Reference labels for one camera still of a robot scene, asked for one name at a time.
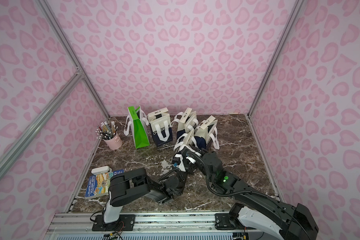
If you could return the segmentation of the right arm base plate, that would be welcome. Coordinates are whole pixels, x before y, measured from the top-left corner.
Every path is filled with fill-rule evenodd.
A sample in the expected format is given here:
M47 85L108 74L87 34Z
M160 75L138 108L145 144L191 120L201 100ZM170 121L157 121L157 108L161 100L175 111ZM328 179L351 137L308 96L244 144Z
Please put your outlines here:
M224 230L254 230L255 228L246 227L240 223L237 218L234 218L228 212L215 214L215 229Z

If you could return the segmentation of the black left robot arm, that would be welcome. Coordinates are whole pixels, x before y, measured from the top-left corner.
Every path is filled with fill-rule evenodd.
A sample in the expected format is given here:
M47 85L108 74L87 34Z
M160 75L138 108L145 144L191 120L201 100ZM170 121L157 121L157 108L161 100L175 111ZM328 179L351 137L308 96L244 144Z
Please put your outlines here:
M103 223L113 224L119 221L123 206L147 197L158 204L172 201L183 194L188 174L174 168L156 182L146 169L115 175L110 180L109 200L103 211Z

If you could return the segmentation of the beige navy bag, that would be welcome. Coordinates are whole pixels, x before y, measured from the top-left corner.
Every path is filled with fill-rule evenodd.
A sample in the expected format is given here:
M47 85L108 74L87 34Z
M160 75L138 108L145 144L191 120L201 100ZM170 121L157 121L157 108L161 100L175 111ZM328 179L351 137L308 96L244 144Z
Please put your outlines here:
M197 148L208 150L213 145L215 150L220 149L217 124L218 120L214 116L209 116L197 126L194 134Z
M196 139L195 139L195 136L194 136L194 130L191 130L189 131L188 133L184 133L182 134L175 146L174 146L174 153L175 153L175 156L173 157L173 164L174 163L177 163L178 165L180 164L180 154L181 154L181 150L184 148L184 147L196 147L197 146L197 142L196 142Z
M179 140L183 134L196 129L199 124L197 112L193 111L192 108L187 108L185 111L175 115L171 125L173 126L175 123L177 123L177 140Z
M148 114L153 141L157 147L167 144L173 140L172 124L167 108Z

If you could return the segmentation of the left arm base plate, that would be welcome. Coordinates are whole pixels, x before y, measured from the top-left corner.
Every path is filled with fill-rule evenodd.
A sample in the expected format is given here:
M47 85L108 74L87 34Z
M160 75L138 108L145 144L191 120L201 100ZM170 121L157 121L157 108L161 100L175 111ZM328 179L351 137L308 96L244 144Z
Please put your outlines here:
M105 223L103 215L91 216L90 221L93 222L93 232L121 232L132 231L135 225L135 215L120 215L119 219L112 223Z

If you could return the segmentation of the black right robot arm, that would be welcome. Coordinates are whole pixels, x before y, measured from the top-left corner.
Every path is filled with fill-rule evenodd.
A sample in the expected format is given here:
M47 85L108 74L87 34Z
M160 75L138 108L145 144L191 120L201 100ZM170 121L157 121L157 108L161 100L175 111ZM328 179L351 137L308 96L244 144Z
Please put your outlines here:
M240 177L226 171L216 152L183 150L182 156L205 175L207 189L216 196L233 198L230 214L245 227L278 240L315 240L319 227L303 204L293 206L263 194Z

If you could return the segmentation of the green white takeout bag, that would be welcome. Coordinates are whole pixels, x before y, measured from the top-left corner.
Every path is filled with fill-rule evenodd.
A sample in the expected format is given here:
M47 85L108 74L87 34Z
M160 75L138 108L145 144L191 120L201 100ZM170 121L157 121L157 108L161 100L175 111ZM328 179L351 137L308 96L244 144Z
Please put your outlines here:
M124 135L128 136L129 134L132 134L136 149L148 147L150 145L147 130L148 125L149 121L147 115L142 110L141 106L137 108L134 106L128 107Z

